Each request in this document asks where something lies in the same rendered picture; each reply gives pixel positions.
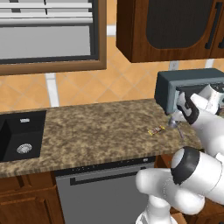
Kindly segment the brown wooden base cupboard door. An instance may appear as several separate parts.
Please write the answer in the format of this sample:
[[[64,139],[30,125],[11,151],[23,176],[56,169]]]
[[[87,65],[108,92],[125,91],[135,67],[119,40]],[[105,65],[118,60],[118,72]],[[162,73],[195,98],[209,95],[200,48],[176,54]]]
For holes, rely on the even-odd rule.
[[[57,186],[1,195],[0,224],[65,224]]]

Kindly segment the grey microwave oven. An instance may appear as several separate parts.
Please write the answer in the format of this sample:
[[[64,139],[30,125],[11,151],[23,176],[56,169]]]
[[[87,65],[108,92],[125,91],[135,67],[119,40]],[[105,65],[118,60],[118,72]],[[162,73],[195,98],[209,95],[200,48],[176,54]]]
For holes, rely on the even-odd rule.
[[[181,91],[199,94],[208,84],[224,84],[224,73],[216,68],[161,71],[157,73],[154,99],[169,115],[176,109]]]

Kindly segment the grey metal ladle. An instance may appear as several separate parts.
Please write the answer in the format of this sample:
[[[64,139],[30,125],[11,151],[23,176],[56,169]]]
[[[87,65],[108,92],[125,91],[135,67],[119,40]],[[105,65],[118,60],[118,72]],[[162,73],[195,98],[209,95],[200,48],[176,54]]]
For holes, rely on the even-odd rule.
[[[177,129],[178,133],[180,134],[181,138],[184,138],[183,133],[181,132],[179,128],[179,123],[176,122],[172,117],[168,121],[168,126],[172,129]]]

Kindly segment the black sink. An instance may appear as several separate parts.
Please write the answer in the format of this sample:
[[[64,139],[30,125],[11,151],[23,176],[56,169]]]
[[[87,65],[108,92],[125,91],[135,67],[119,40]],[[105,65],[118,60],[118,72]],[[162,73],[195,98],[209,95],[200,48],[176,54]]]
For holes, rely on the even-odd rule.
[[[0,162],[38,158],[46,111],[0,115]]]

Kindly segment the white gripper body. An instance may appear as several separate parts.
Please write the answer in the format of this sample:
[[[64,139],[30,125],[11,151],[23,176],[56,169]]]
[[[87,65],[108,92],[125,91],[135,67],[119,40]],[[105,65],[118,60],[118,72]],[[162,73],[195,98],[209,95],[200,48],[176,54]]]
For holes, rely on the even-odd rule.
[[[175,121],[184,121],[185,116],[192,113],[190,108],[186,108],[185,93],[181,93],[177,99],[177,110],[174,112],[173,118]]]

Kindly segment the yellow wrapped candy bar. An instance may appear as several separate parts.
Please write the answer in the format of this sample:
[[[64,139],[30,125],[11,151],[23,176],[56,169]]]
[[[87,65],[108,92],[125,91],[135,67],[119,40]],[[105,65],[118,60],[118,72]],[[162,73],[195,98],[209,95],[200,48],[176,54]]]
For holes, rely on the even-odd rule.
[[[154,135],[156,135],[157,133],[161,132],[164,129],[165,129],[164,126],[159,125],[158,127],[154,128],[154,129],[148,130],[148,133],[149,133],[149,135],[154,136]]]

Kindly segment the wooden framed window with blinds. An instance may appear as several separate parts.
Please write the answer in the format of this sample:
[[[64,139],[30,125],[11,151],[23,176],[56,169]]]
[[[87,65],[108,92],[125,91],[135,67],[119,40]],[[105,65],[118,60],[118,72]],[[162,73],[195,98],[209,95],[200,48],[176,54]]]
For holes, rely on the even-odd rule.
[[[107,0],[0,0],[0,75],[99,70]]]

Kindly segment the dark wooden wall cupboard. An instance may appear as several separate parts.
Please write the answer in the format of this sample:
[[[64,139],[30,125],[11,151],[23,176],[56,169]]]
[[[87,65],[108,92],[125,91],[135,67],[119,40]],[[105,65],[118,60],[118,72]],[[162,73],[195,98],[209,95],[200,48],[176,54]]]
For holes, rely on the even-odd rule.
[[[116,47],[132,63],[224,58],[224,0],[117,0]]]

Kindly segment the wall cupboard door dark panel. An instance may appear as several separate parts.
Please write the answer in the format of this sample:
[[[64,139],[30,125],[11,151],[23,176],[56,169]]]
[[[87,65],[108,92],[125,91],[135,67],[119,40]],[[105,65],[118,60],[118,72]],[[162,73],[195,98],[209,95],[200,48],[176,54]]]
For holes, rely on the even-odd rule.
[[[222,0],[136,0],[133,62],[207,59],[205,48]]]

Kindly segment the grey dishwasher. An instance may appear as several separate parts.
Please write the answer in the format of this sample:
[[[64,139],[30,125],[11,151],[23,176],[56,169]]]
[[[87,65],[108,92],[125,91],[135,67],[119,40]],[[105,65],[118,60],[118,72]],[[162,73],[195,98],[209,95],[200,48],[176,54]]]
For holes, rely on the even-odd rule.
[[[152,168],[155,160],[154,156],[141,157],[57,170],[54,175],[65,224],[135,224],[148,201],[148,196],[137,190],[136,175],[81,185],[70,185],[70,178],[136,172],[142,166]]]

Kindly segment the brown wooden drawer front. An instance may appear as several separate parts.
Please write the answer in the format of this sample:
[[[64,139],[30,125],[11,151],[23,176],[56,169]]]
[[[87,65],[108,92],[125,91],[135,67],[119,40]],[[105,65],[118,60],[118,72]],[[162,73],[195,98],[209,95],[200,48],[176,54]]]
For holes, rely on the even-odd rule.
[[[0,178],[0,194],[30,191],[56,185],[52,171]]]

